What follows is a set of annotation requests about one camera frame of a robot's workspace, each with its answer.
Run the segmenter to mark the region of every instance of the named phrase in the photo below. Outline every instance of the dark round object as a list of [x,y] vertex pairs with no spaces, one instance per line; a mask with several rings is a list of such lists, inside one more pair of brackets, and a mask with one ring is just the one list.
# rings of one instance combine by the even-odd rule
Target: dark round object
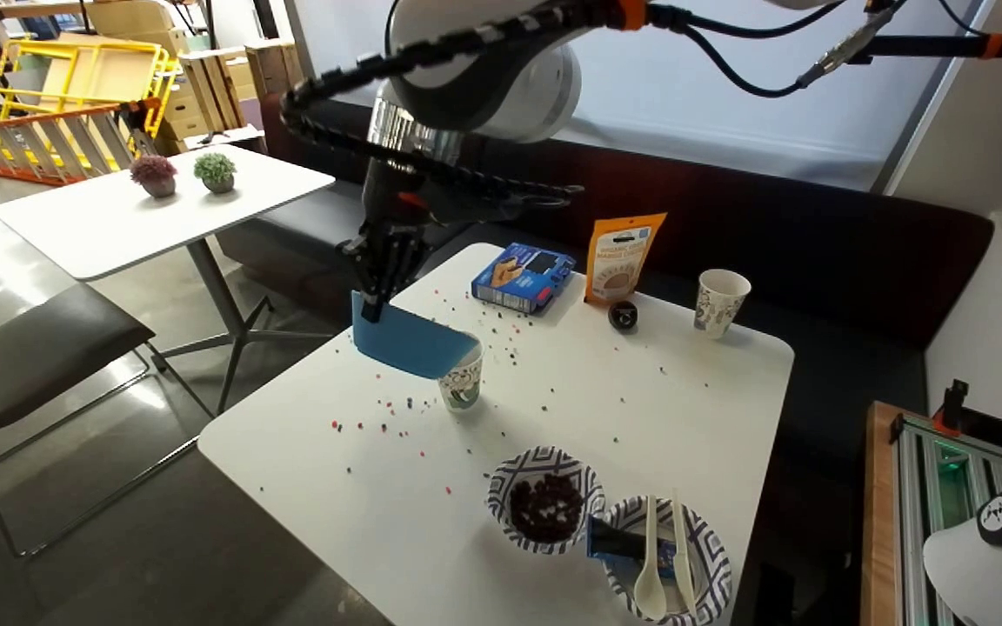
[[610,324],[622,333],[632,332],[636,326],[636,308],[632,304],[610,308]]

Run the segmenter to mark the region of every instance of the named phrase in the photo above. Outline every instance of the table leg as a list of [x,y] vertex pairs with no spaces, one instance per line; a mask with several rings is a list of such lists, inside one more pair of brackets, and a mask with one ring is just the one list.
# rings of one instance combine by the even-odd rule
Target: table leg
[[224,349],[229,344],[229,362],[226,362],[226,377],[224,377],[224,391],[220,391],[220,410],[226,407],[226,397],[229,397],[229,385],[233,385],[233,377],[238,377],[238,367],[245,359],[245,349],[251,341],[327,341],[327,333],[287,333],[287,332],[253,332],[256,318],[267,311],[267,301],[262,301],[248,318],[238,311],[229,290],[226,290],[226,279],[216,266],[216,256],[206,239],[190,239],[187,243],[187,256],[196,261],[196,273],[200,279],[206,281],[212,304],[216,304],[216,312],[224,318],[224,326],[226,333],[220,337],[206,337],[206,341],[190,341],[190,344],[182,344],[182,349],[172,349],[164,351],[164,359],[174,359],[174,355],[190,355],[190,351],[209,351],[209,349]]

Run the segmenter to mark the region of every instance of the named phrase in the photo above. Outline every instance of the chair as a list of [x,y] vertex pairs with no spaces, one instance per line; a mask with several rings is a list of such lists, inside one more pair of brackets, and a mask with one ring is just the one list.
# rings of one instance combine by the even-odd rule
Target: chair
[[[155,369],[151,369],[151,359],[139,355],[139,362],[143,362],[139,377],[124,378],[123,385],[100,393],[97,400],[77,407],[73,416],[58,418],[57,426],[17,442],[13,449],[7,449],[0,455],[0,464],[9,460],[13,451],[29,449],[33,442],[53,434],[58,426],[68,426],[73,418],[86,416],[92,407],[120,397],[123,391],[130,391],[143,378],[155,378],[160,374],[174,377],[182,382],[182,391],[206,410],[206,403],[190,393],[190,385],[174,369],[164,367],[164,359],[152,351],[151,337],[152,337],[151,326],[143,326],[139,320],[132,320],[130,312],[123,312],[116,304],[108,304],[106,297],[97,297],[86,286],[73,286],[73,290],[53,297],[50,304],[4,324],[0,326],[0,427],[9,427],[17,421],[33,418],[43,403],[63,397],[65,391],[92,378],[93,374],[100,374],[116,359],[139,355],[139,349],[147,349],[152,355]],[[123,485],[108,499],[100,499],[93,508],[86,508],[63,533],[57,533],[53,540],[43,540],[35,547],[22,547],[13,540],[4,512],[0,512],[0,533],[9,547],[9,553],[22,560],[33,560],[33,556],[53,551],[57,542],[63,542],[65,535],[82,529],[92,519],[108,512],[116,500],[132,493],[139,485],[155,477],[164,468],[182,460],[190,447],[196,447],[196,439],[182,442],[174,451],[151,464],[130,485]]]

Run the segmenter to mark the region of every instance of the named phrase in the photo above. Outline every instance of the snack bag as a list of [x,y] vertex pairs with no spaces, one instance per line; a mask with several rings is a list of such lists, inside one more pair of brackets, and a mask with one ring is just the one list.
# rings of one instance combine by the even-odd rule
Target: snack bag
[[586,304],[611,308],[636,293],[646,252],[668,211],[600,220],[586,257]]

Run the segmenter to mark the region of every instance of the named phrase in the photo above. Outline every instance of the gray floor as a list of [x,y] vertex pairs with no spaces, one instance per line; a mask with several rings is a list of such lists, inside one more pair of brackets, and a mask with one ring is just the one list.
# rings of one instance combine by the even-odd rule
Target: gray floor
[[[0,180],[0,203],[33,196],[33,185]],[[241,301],[267,297],[233,266],[224,273]],[[0,227],[0,320],[65,290],[68,279]],[[224,332],[183,252],[93,281],[106,297],[155,332],[172,349]],[[327,332],[324,320],[273,301],[273,326]],[[253,344],[233,397],[302,359],[313,344]],[[176,374],[216,400],[224,351],[176,359]],[[132,374],[120,362],[93,382],[43,410],[43,421]],[[57,439],[0,468],[0,493],[22,533],[43,533],[82,508],[106,485],[200,432],[206,418],[176,385],[139,385],[68,426]],[[35,565],[13,560],[0,542],[0,626],[291,626],[291,624],[383,624],[334,572],[297,547],[203,455],[183,455],[130,500],[92,521]]]

